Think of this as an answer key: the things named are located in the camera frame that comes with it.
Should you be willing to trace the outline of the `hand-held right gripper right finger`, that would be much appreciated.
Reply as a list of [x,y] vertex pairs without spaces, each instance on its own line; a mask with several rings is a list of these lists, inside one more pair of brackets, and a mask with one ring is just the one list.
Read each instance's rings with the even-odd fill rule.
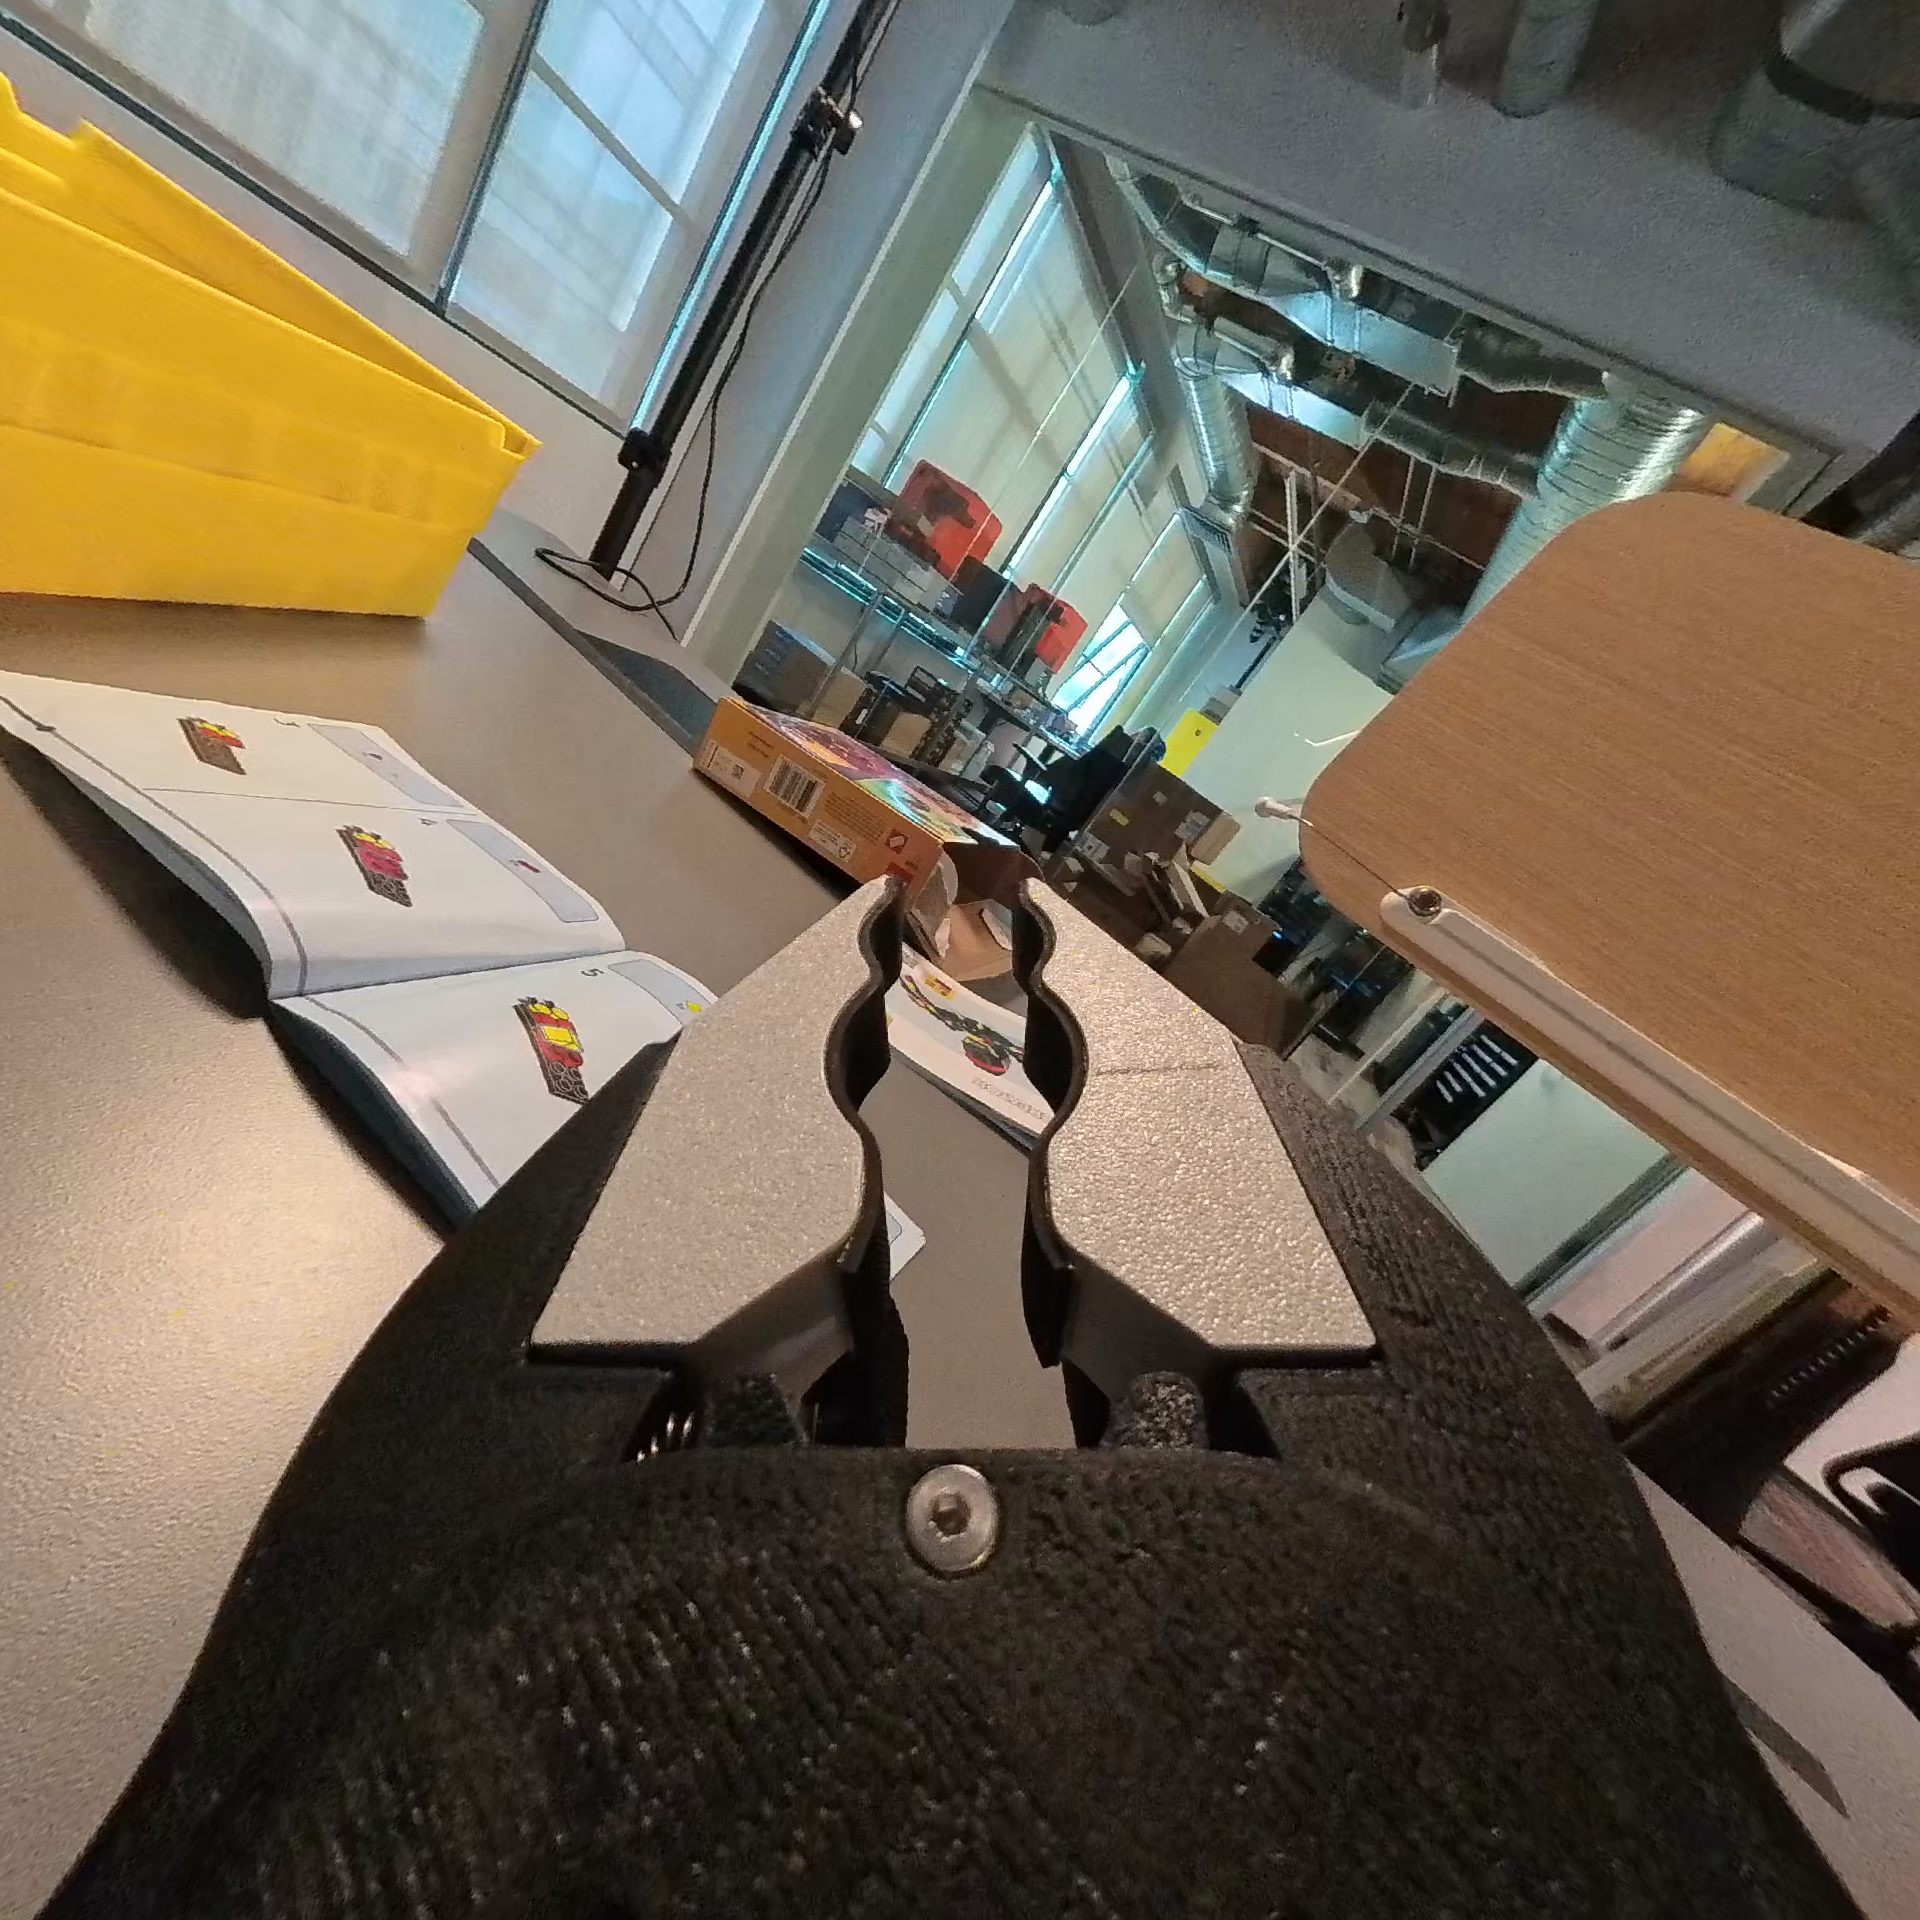
[[1375,1330],[1231,1030],[1029,881],[1022,1293],[1058,1370],[1365,1365]]

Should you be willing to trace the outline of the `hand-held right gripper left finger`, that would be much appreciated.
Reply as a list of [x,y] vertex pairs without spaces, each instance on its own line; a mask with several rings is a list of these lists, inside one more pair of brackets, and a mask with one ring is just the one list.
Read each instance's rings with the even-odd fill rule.
[[534,1322],[540,1353],[887,1353],[880,1145],[903,885],[870,881],[670,1050]]

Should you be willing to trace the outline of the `cardboard lego box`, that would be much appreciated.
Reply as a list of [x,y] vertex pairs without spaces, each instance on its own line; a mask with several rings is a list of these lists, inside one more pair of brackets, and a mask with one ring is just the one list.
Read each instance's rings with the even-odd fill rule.
[[911,947],[951,976],[1013,972],[1037,861],[872,748],[730,694],[692,769],[847,881],[898,882]]

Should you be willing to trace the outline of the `metal storage shelf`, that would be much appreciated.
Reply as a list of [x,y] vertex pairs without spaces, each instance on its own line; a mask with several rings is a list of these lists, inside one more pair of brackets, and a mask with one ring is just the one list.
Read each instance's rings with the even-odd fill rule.
[[1011,584],[974,562],[963,584],[948,580],[888,537],[887,508],[887,499],[842,486],[780,587],[772,621],[859,678],[910,683],[923,674],[971,686],[976,706],[997,701],[1052,748],[1074,744],[1074,721],[1050,698],[1050,669],[1002,664],[978,641]]

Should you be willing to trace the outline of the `orange storage case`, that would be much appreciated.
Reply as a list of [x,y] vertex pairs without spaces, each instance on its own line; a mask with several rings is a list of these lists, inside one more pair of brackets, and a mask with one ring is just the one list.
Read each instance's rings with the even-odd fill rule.
[[891,539],[948,580],[966,562],[988,562],[1002,534],[988,500],[926,459],[908,474],[887,521]]
[[1087,636],[1087,621],[1066,598],[1037,585],[1007,585],[978,628],[983,649],[1002,664],[1037,660],[1058,669]]

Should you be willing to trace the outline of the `silver corrugated duct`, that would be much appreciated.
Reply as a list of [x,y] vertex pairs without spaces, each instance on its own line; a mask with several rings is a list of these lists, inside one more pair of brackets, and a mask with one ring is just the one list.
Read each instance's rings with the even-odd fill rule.
[[1572,401],[1554,427],[1483,585],[1512,578],[1571,524],[1667,489],[1715,426],[1711,412],[1605,373],[1600,390]]

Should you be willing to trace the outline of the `silver ventilation duct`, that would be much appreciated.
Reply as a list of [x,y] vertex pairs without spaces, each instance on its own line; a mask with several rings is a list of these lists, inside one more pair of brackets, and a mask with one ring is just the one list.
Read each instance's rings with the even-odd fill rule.
[[1244,398],[1203,348],[1208,330],[1183,296],[1183,278],[1215,282],[1220,222],[1190,205],[1167,181],[1140,174],[1122,157],[1106,160],[1120,197],[1156,249],[1162,307],[1172,324],[1170,362],[1183,389],[1190,438],[1215,517],[1238,524],[1254,506],[1261,459]]
[[1722,104],[1710,160],[1755,197],[1847,220],[1861,176],[1915,150],[1915,123],[1915,3],[1789,3]]

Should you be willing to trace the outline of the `brown cardboard box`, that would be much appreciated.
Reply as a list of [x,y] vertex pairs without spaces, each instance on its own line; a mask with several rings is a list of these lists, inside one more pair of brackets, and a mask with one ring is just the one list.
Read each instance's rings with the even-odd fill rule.
[[1183,858],[1204,866],[1238,834],[1238,821],[1159,764],[1116,784],[1076,837],[1076,852],[1116,877],[1139,877],[1151,861]]
[[1282,970],[1278,923],[1236,896],[1220,896],[1162,976],[1238,1042],[1286,1054],[1312,1026],[1312,1002],[1282,980]]

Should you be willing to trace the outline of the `white picture-cover instruction booklet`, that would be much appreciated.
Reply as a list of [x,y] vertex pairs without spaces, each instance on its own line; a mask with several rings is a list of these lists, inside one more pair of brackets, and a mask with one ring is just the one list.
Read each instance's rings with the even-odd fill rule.
[[887,1041],[898,1061],[923,1075],[990,1126],[1030,1148],[1052,1107],[1023,1070],[1023,1019],[963,988],[906,949],[885,997]]

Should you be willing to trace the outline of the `light blue instruction booklet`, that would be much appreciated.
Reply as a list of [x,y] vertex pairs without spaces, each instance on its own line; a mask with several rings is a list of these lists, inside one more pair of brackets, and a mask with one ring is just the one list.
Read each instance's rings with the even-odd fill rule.
[[19,672],[3,706],[247,942],[278,1030],[454,1226],[717,1002],[379,728]]

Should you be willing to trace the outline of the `yellow plastic bin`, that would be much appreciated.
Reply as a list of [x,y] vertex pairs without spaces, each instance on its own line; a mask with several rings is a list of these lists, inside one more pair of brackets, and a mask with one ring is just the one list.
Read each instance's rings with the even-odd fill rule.
[[540,441],[3,82],[5,590],[419,618]]

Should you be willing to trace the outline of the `black light stand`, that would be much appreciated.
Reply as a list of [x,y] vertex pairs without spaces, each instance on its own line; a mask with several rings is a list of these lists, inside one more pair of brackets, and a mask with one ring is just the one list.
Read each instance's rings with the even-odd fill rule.
[[784,61],[775,99],[735,170],[723,216],[704,241],[687,292],[664,333],[661,363],[620,443],[621,480],[608,517],[584,561],[557,561],[560,570],[614,606],[663,613],[690,585],[711,480],[701,483],[678,585],[672,592],[645,587],[640,598],[618,590],[635,580],[629,555],[683,435],[706,426],[706,458],[715,458],[717,403],[751,333],[757,305],[797,244],[832,162],[851,153],[862,131],[856,94],[898,10],[898,3],[855,4],[832,60],[803,99],[799,81],[810,73],[806,61],[830,12],[827,4],[806,6],[797,48]]

